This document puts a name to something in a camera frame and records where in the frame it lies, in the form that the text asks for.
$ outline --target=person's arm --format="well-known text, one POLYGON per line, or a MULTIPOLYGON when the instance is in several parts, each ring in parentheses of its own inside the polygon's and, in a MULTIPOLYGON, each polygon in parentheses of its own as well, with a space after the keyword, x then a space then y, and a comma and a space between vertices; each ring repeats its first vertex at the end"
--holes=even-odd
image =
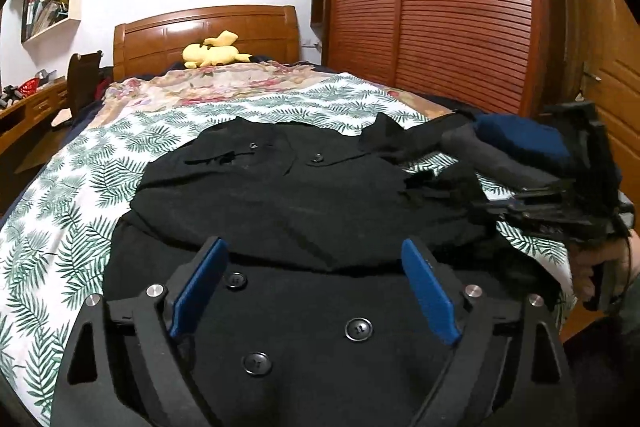
POLYGON ((640 333, 640 237, 631 231, 631 237, 607 241, 593 250, 578 250, 569 247, 569 262, 574 279, 574 293, 581 301, 593 297, 595 288, 590 277, 593 266, 605 261, 618 261, 618 281, 616 295, 620 295, 630 283, 620 309, 623 333, 637 331, 640 333))

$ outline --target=button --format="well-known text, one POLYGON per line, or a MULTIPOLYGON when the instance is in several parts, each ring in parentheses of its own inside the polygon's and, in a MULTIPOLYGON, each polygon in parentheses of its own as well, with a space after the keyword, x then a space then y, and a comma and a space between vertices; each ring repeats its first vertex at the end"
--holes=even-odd
POLYGON ((353 342, 366 341, 373 335, 373 325, 367 319, 351 319, 344 327, 344 334, 353 342))
POLYGON ((230 290, 241 290, 246 286, 246 275, 240 272, 233 272, 225 277, 226 287, 230 290))
POLYGON ((272 365, 264 353, 250 353, 242 357, 242 367, 252 377, 263 377, 270 372, 272 365))

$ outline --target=black coat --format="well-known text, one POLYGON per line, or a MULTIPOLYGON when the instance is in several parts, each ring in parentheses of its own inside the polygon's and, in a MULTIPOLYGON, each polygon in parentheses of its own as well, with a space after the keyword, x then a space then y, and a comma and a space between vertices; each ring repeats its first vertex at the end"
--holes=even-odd
MULTIPOLYGON (((360 137, 239 118, 207 129, 146 168, 114 230, 104 294, 138 295, 207 237, 223 237, 228 270, 246 285, 221 283, 189 355, 223 424, 407 426, 449 349, 402 273, 402 241, 417 235, 444 257, 479 249, 526 259, 495 225, 474 225, 450 204, 454 191, 483 197, 472 170, 457 166, 427 185, 430 176, 396 165, 465 122, 452 115, 404 131, 380 114, 360 137), (355 317, 372 324, 366 341, 345 335, 355 317), (268 374, 245 371, 242 359, 254 352, 268 356, 268 374)), ((493 277, 467 277, 504 291, 493 277)))

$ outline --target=wooden desk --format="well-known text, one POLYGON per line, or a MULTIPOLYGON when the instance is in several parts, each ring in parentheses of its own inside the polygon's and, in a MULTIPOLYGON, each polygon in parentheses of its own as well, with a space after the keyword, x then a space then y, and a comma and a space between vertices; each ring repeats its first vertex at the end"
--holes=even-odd
POLYGON ((65 107, 62 78, 0 111, 0 213, 58 151, 66 129, 53 130, 50 122, 65 107))

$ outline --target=leaf print sheet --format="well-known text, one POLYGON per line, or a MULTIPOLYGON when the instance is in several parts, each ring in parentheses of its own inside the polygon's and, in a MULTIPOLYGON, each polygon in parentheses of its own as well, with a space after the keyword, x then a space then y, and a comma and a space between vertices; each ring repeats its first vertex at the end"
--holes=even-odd
MULTIPOLYGON (((262 123, 299 121, 354 136, 384 112, 402 127, 427 121, 387 92, 348 74, 300 90, 255 98, 136 111, 89 128, 60 150, 18 202, 0 230, 0 370, 31 413, 50 419, 62 353, 79 307, 100 293, 111 233, 129 210, 145 166, 236 117, 262 123)), ((409 171, 441 171, 456 160, 435 153, 409 171)), ((489 198, 507 197, 480 178, 489 198)), ((558 314, 574 298, 564 248, 498 229, 561 282, 558 314)))

